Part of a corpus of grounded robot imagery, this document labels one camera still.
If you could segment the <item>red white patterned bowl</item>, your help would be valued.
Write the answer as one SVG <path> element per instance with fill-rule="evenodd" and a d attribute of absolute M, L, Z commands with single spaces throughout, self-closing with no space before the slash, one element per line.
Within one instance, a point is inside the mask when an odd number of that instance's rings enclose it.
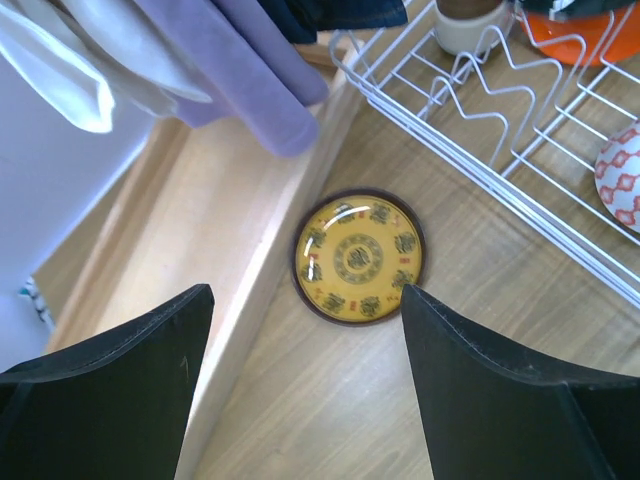
<path fill-rule="evenodd" d="M 639 120 L 611 136 L 598 153 L 594 182 L 606 210 L 639 232 Z"/>

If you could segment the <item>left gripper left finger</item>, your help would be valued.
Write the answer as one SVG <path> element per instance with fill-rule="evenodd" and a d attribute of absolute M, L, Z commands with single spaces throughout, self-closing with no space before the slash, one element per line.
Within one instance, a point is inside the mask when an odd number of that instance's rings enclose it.
<path fill-rule="evenodd" d="M 2 478 L 173 478 L 213 310 L 197 284 L 3 372 Z"/>

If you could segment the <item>white wire dish rack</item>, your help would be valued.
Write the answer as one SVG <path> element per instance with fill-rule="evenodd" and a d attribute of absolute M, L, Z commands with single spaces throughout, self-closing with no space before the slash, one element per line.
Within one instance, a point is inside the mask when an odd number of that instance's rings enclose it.
<path fill-rule="evenodd" d="M 339 69 L 375 110 L 637 304 L 639 235 L 604 207 L 594 166 L 607 140 L 639 118 L 639 53 L 566 65 L 537 48 L 515 2 L 483 54 L 439 46 L 433 1 L 408 2 L 401 28 L 365 42 L 340 31 L 329 47 L 354 48 Z"/>

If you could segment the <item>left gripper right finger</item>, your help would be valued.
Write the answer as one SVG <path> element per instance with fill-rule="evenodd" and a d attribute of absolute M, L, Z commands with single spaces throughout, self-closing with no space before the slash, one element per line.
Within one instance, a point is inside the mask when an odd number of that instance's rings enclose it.
<path fill-rule="evenodd" d="M 639 381 L 541 353 L 414 285 L 401 318 L 437 479 L 635 479 Z"/>

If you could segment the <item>orange plate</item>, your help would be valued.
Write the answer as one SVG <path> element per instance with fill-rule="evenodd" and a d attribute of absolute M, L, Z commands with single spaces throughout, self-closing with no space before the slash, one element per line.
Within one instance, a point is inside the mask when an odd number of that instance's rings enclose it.
<path fill-rule="evenodd" d="M 514 7 L 537 48 L 566 65 L 615 64 L 639 53 L 637 1 L 516 1 Z"/>

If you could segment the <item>white brown metal cup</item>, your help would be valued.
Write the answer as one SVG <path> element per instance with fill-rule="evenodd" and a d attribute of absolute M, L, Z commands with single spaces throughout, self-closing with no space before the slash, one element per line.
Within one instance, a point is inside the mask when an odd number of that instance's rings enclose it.
<path fill-rule="evenodd" d="M 510 21 L 506 1 L 437 0 L 435 36 L 451 55 L 483 54 L 499 41 Z"/>

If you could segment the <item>yellow patterned small plate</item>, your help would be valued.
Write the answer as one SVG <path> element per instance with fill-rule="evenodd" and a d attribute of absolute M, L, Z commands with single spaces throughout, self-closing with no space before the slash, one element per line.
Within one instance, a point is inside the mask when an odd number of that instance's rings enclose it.
<path fill-rule="evenodd" d="M 315 315 L 348 326 L 378 323 L 399 311 L 405 285 L 424 280 L 426 231 L 399 196 L 343 189 L 300 220 L 289 264 L 296 293 Z"/>

